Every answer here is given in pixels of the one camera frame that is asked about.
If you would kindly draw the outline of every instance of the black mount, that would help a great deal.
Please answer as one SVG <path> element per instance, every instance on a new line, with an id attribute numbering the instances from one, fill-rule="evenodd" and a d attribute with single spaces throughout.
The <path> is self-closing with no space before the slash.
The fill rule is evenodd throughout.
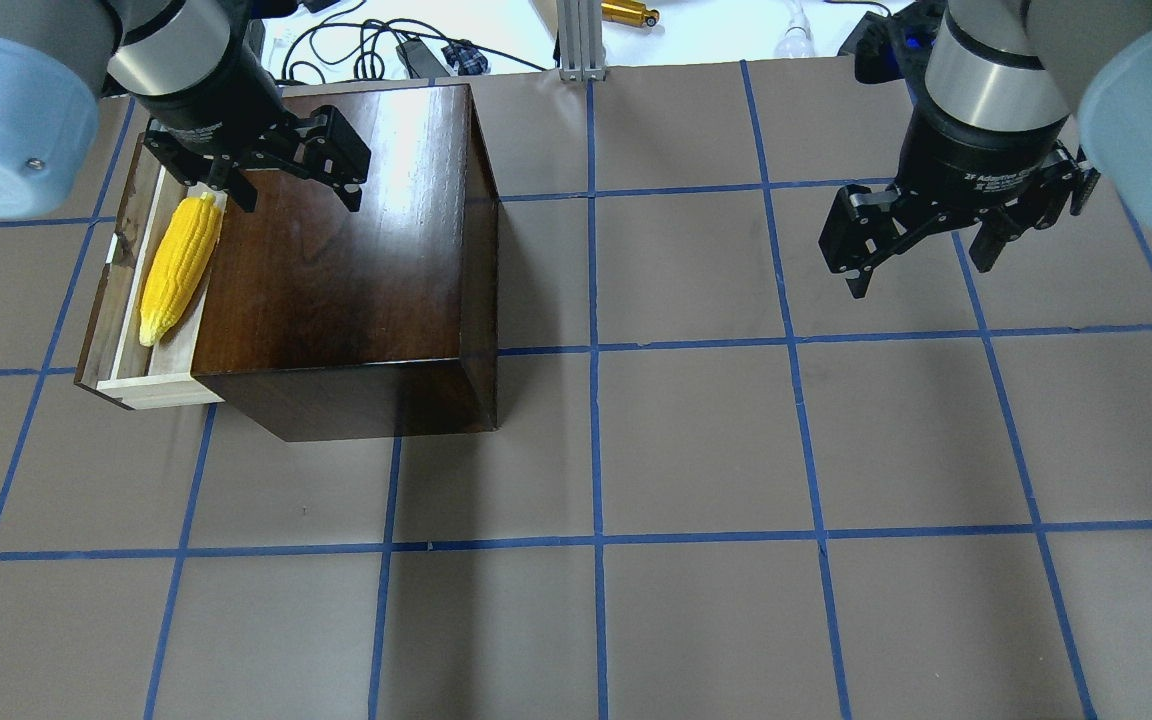
<path id="1" fill-rule="evenodd" d="M 867 13 L 840 54 L 855 55 L 856 79 L 867 85 L 905 78 L 914 97 L 895 181 L 881 191 L 838 189 L 820 232 L 820 252 L 856 300 L 874 268 L 931 234 L 980 225 L 972 262 L 993 268 L 1007 243 L 1029 228 L 1049 228 L 1067 202 L 1082 213 L 1100 173 L 1056 136 L 1060 123 L 1028 132 L 990 132 L 957 122 L 937 107 L 923 78 L 946 0 L 924 0 L 890 18 Z"/>
<path id="2" fill-rule="evenodd" d="M 371 150 L 332 105 L 310 118 L 285 111 L 251 147 L 241 154 L 200 156 L 182 145 L 172 132 L 151 126 L 145 146 L 179 183 L 205 183 L 226 192 L 240 209 L 256 210 L 256 188 L 238 170 L 283 170 L 298 179 L 312 179 L 332 188 L 351 213 L 362 203 L 361 184 L 367 181 Z"/>

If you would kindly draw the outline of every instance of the wire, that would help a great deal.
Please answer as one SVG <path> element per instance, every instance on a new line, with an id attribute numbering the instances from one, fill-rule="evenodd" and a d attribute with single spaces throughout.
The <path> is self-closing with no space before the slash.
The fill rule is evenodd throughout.
<path id="1" fill-rule="evenodd" d="M 874 8 L 882 8 L 884 13 L 887 13 L 887 17 L 892 17 L 890 8 L 887 5 L 877 3 L 874 0 L 824 0 L 826 5 L 873 5 Z"/>
<path id="2" fill-rule="evenodd" d="M 399 41 L 399 44 L 402 44 L 402 41 L 411 40 L 415 37 L 429 38 L 430 40 L 448 41 L 449 44 L 460 44 L 460 45 L 465 45 L 468 47 L 473 47 L 475 50 L 478 50 L 482 53 L 499 55 L 508 60 L 513 60 L 515 61 L 515 63 L 525 65 L 526 67 L 536 70 L 547 69 L 541 67 L 540 65 L 530 63 L 530 61 L 526 61 L 516 55 L 503 53 L 500 50 L 493 50 L 492 47 L 484 47 L 482 45 L 477 45 L 475 44 L 475 41 L 453 40 L 447 35 L 445 35 L 444 31 L 440 31 L 440 29 L 432 26 L 429 23 L 420 22 L 420 20 L 416 18 L 393 18 L 393 20 L 385 20 L 384 22 L 381 22 L 378 18 L 366 18 L 364 20 L 364 22 L 361 23 L 329 22 L 333 18 L 340 17 L 340 15 L 351 13 L 353 10 L 357 10 L 364 3 L 358 3 L 349 10 L 344 10 L 343 13 L 335 13 L 333 15 L 329 15 L 329 17 L 325 18 L 324 22 L 316 24 L 316 26 L 311 26 L 305 32 L 302 32 L 301 36 L 296 38 L 296 40 L 291 41 L 291 46 L 288 47 L 287 55 L 285 55 L 283 58 L 283 68 L 282 71 L 279 73 L 279 77 L 282 78 L 283 81 L 291 81 L 294 79 L 291 77 L 294 68 L 298 67 L 298 65 L 308 65 L 308 67 L 314 68 L 320 74 L 320 76 L 324 77 L 324 83 L 326 82 L 325 73 L 323 73 L 323 69 L 317 67 L 317 65 L 311 63 L 311 61 L 308 60 L 296 60 L 294 62 L 291 61 L 291 54 L 294 53 L 294 51 L 296 51 L 296 47 L 301 45 L 302 41 L 308 41 L 308 45 L 310 45 L 311 53 L 314 54 L 314 58 L 319 60 L 320 63 L 328 65 L 329 67 L 332 67 L 333 65 L 341 65 L 344 61 L 353 59 L 354 78 L 382 79 L 385 76 L 385 60 L 380 55 L 378 46 L 380 37 L 384 36 L 385 33 L 392 36 L 394 40 Z M 404 24 L 404 26 L 419 26 L 422 29 L 427 29 L 430 32 L 427 33 L 417 32 L 414 31 L 412 29 L 395 26 L 399 23 Z M 343 58 L 335 60 L 328 60 L 324 58 L 324 55 L 319 54 L 319 51 L 314 48 L 316 33 L 324 31 L 324 29 L 332 29 L 332 28 L 349 28 L 349 29 L 356 29 L 356 31 L 358 31 L 358 46 L 355 47 L 355 50 L 349 51 L 349 53 L 343 55 Z"/>

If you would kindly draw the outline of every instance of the white surface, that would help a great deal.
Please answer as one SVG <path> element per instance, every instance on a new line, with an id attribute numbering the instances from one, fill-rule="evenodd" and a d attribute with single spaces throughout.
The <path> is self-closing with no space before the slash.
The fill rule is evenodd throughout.
<path id="1" fill-rule="evenodd" d="M 268 20 L 265 67 L 278 76 L 282 70 L 288 46 L 296 37 L 323 22 L 329 15 L 351 8 L 346 0 L 319 14 L 301 9 L 290 18 Z M 909 5 L 909 0 L 887 3 L 892 12 Z M 763 60 L 774 56 L 776 43 L 788 26 L 790 10 L 785 0 L 657 0 L 649 8 L 660 10 L 660 24 L 654 28 L 630 28 L 602 23 L 602 44 L 607 47 L 607 65 L 694 65 L 722 63 L 732 60 Z M 835 55 L 866 5 L 827 5 L 823 0 L 803 0 L 812 23 L 817 55 Z M 532 63 L 553 67 L 554 23 L 558 10 L 554 0 L 369 0 L 358 10 L 334 22 L 362 22 L 364 18 L 416 18 L 442 29 L 449 37 L 463 37 L 477 45 L 502 50 Z M 358 33 L 348 28 L 325 29 L 314 37 L 314 45 L 327 59 L 340 58 L 357 47 Z M 435 58 L 442 59 L 439 41 L 429 41 Z M 381 38 L 385 77 L 406 78 L 407 74 L 394 54 L 394 41 Z M 293 60 L 311 60 L 306 41 L 302 41 Z M 529 68 L 488 54 L 492 73 L 526 73 Z M 328 81 L 353 79 L 349 63 L 323 68 Z M 297 79 L 317 82 L 306 68 L 297 69 Z"/>

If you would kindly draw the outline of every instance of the wooden drawer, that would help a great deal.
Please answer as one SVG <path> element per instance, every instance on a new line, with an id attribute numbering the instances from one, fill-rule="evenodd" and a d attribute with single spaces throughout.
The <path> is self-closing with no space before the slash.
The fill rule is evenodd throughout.
<path id="1" fill-rule="evenodd" d="M 206 287 L 149 351 L 141 279 L 187 188 L 132 160 L 74 381 L 129 409 L 223 400 L 289 441 L 495 426 L 499 200 L 465 86 L 329 103 L 372 150 L 358 213 L 317 183 L 248 173 Z"/>

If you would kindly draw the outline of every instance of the metal bracket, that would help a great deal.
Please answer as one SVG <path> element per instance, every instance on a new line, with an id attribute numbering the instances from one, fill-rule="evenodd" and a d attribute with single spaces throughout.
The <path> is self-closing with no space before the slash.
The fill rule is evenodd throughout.
<path id="1" fill-rule="evenodd" d="M 567 82 L 607 77 L 602 1 L 558 0 L 558 76 Z"/>

